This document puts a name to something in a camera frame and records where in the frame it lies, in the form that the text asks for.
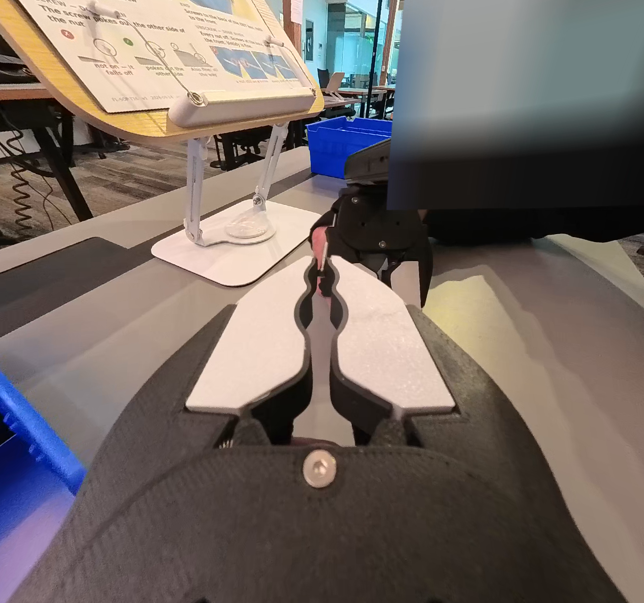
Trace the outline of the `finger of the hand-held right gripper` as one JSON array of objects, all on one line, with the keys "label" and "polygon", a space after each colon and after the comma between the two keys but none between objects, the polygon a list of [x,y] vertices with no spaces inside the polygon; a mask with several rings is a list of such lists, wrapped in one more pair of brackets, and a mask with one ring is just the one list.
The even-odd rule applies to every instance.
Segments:
[{"label": "finger of the hand-held right gripper", "polygon": [[392,290],[406,305],[421,307],[419,265],[416,261],[404,261],[391,273]]}]

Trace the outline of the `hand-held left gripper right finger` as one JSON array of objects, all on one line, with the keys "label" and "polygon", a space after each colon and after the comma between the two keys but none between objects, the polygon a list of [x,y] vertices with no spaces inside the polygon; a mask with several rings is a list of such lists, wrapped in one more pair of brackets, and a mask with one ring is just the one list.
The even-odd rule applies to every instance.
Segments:
[{"label": "hand-held left gripper right finger", "polygon": [[338,255],[325,265],[333,334],[326,377],[349,445],[366,446],[386,421],[457,413],[455,397],[412,318],[375,276]]}]

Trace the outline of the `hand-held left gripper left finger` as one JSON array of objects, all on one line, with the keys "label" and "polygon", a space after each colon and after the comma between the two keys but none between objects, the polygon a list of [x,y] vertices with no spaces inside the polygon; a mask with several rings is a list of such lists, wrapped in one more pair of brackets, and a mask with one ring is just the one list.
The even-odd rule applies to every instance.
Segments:
[{"label": "hand-held left gripper left finger", "polygon": [[273,444],[288,444],[310,404],[313,368],[314,257],[304,256],[249,290],[202,364],[185,408],[191,413],[253,418]]}]

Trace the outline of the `long metal screw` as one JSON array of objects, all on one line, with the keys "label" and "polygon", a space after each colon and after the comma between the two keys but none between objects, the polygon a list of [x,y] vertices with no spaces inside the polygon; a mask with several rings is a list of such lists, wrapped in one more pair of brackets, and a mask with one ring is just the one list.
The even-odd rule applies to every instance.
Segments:
[{"label": "long metal screw", "polygon": [[313,252],[318,263],[318,277],[324,277],[326,260],[328,258],[329,237],[327,232],[335,227],[337,215],[334,213],[328,226],[318,227],[312,235]]}]

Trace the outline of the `blue plastic bin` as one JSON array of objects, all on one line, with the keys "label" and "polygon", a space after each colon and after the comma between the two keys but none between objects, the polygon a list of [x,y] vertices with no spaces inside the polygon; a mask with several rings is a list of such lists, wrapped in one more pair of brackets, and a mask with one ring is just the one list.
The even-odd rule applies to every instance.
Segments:
[{"label": "blue plastic bin", "polygon": [[352,154],[391,138],[393,122],[345,116],[307,125],[311,172],[342,179]]},{"label": "blue plastic bin", "polygon": [[67,444],[1,374],[1,541],[56,497],[75,497],[85,475]]}]

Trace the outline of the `grey desk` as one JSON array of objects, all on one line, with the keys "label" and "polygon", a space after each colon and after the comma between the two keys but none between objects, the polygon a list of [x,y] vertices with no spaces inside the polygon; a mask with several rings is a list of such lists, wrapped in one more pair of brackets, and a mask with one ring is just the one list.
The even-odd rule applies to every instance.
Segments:
[{"label": "grey desk", "polygon": [[[436,246],[425,314],[525,419],[608,571],[643,567],[643,277],[622,246]],[[158,259],[1,337],[1,370],[88,465],[145,380],[253,285]]]}]

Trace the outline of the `dark grey desk mat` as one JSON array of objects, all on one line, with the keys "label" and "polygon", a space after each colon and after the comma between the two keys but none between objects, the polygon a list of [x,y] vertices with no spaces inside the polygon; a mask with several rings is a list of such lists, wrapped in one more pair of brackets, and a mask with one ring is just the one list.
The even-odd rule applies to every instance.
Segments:
[{"label": "dark grey desk mat", "polygon": [[1,337],[59,308],[50,336],[92,333],[101,319],[128,323],[176,293],[218,287],[151,255],[179,229],[184,202],[176,189],[42,237],[41,245],[81,240],[1,273]]}]

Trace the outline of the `instruction sheet on white stand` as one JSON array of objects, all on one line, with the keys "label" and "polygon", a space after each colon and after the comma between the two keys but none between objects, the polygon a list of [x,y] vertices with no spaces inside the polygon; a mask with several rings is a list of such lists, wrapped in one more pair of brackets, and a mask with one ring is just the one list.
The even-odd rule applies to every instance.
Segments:
[{"label": "instruction sheet on white stand", "polygon": [[[280,23],[279,26],[288,39]],[[307,111],[296,111],[285,103],[270,105],[269,100],[217,103],[188,94],[175,100],[170,108],[109,114],[60,60],[15,0],[1,0],[1,33],[56,101],[87,124],[140,143],[187,141],[183,228],[151,248],[155,258],[216,284],[241,287],[258,280],[307,239],[316,215],[269,201],[289,123],[313,117],[323,109],[319,85],[289,39],[302,66],[316,82],[316,97]],[[216,134],[262,126],[271,126],[272,130],[252,199],[203,219],[202,189],[209,141]]]}]

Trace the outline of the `row of wooden desks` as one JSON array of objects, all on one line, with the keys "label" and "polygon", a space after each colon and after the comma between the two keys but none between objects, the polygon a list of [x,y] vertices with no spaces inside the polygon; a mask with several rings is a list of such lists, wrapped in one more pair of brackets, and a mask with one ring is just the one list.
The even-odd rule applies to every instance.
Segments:
[{"label": "row of wooden desks", "polygon": [[361,117],[392,120],[395,85],[376,85],[371,90],[340,88],[332,91],[327,87],[321,92],[326,97],[345,100],[345,105],[359,105]]}]

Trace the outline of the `black office chair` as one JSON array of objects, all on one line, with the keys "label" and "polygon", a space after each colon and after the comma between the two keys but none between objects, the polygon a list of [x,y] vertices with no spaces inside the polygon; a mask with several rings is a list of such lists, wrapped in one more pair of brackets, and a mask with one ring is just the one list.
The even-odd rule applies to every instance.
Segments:
[{"label": "black office chair", "polygon": [[264,134],[260,127],[214,135],[217,158],[210,163],[210,167],[225,172],[261,161],[260,143],[265,139]]}]

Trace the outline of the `wooden pillar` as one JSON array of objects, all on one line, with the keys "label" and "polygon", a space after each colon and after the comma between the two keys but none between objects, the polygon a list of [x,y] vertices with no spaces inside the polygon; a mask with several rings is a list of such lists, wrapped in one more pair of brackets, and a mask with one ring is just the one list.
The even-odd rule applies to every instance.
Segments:
[{"label": "wooden pillar", "polygon": [[296,52],[302,55],[302,26],[294,24],[290,20],[290,0],[282,0],[282,5],[284,31],[294,45]]}]

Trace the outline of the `printed instruction sheet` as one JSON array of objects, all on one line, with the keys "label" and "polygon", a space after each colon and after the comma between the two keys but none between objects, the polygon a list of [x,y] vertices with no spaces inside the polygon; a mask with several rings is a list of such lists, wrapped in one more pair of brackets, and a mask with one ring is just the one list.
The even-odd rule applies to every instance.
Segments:
[{"label": "printed instruction sheet", "polygon": [[15,0],[109,114],[269,100],[307,111],[316,82],[265,0]]}]

